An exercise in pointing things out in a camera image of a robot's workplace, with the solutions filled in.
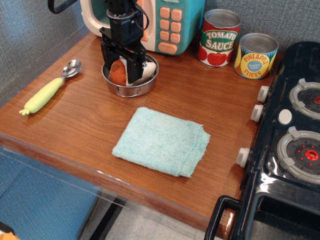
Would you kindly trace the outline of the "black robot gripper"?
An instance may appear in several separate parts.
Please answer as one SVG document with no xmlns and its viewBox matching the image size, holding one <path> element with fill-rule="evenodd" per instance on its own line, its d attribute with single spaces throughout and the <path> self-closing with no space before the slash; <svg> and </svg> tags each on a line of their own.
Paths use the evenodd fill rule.
<svg viewBox="0 0 320 240">
<path fill-rule="evenodd" d="M 105 67 L 110 70 L 115 61 L 124 57 L 127 65 L 127 81 L 133 84 L 143 76 L 147 50 L 141 43 L 149 19 L 136 0 L 107 0 L 106 16 L 110 28 L 100 28 L 101 52 Z"/>
</svg>

